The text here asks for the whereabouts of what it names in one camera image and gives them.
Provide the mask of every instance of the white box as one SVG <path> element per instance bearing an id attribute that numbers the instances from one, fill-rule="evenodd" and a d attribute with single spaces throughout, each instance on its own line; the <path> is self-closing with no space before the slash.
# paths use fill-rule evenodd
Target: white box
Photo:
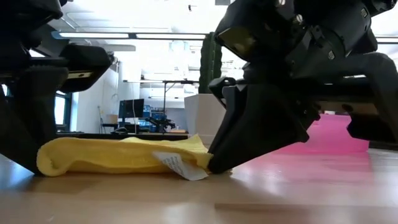
<path id="1" fill-rule="evenodd" d="M 208 147 L 225 115 L 225 108 L 213 94 L 197 94 L 184 99 L 188 132 L 198 134 Z"/>

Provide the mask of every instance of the ceiling light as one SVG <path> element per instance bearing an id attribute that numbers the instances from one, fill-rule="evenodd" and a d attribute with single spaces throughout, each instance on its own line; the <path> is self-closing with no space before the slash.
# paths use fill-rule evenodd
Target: ceiling light
<path id="1" fill-rule="evenodd" d="M 366 78 L 366 76 L 365 75 L 350 75 L 350 76 L 347 76 L 344 78 Z"/>
<path id="2" fill-rule="evenodd" d="M 378 44 L 398 44 L 398 37 L 377 37 Z"/>
<path id="3" fill-rule="evenodd" d="M 164 98 L 166 98 L 166 99 L 180 99 L 181 97 L 172 97 L 172 96 L 166 96 L 166 97 L 164 97 L 164 96 L 148 96 L 148 98 L 149 99 L 164 99 Z"/>
<path id="4" fill-rule="evenodd" d="M 128 83 L 163 83 L 162 80 L 123 80 Z"/>
<path id="5" fill-rule="evenodd" d="M 118 33 L 92 33 L 92 32 L 60 32 L 65 38 L 94 38 L 94 39 L 128 39 L 129 34 Z"/>
<path id="6" fill-rule="evenodd" d="M 136 34 L 137 39 L 203 40 L 204 34 Z"/>

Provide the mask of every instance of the potted plant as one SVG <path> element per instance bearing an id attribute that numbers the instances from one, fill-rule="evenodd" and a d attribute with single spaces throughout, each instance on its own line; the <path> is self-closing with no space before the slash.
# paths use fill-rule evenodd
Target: potted plant
<path id="1" fill-rule="evenodd" d="M 213 79 L 221 76 L 221 46 L 215 42 L 213 32 L 206 35 L 200 52 L 199 94 L 185 98 L 185 112 L 188 132 L 199 134 L 204 145 L 209 147 L 225 114 L 225 109 L 208 88 Z"/>

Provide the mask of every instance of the wooden table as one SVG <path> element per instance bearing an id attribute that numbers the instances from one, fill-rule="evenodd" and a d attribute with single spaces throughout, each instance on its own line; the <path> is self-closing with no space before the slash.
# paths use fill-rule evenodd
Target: wooden table
<path id="1" fill-rule="evenodd" d="M 398 154 L 274 152 L 232 174 L 38 178 L 0 158 L 4 224 L 398 222 Z"/>
<path id="2" fill-rule="evenodd" d="M 174 135 L 174 136 L 189 136 L 187 133 L 139 133 L 142 135 Z"/>

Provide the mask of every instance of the yellow cloth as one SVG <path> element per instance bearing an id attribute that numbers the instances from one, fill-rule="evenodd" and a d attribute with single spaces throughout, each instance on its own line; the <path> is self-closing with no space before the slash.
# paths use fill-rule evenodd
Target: yellow cloth
<path id="1" fill-rule="evenodd" d="M 47 176 L 66 172 L 106 174 L 172 172 L 152 152 L 176 152 L 184 162 L 207 170 L 212 155 L 199 136 L 181 141 L 122 141 L 58 138 L 43 145 L 37 153 L 37 167 Z"/>

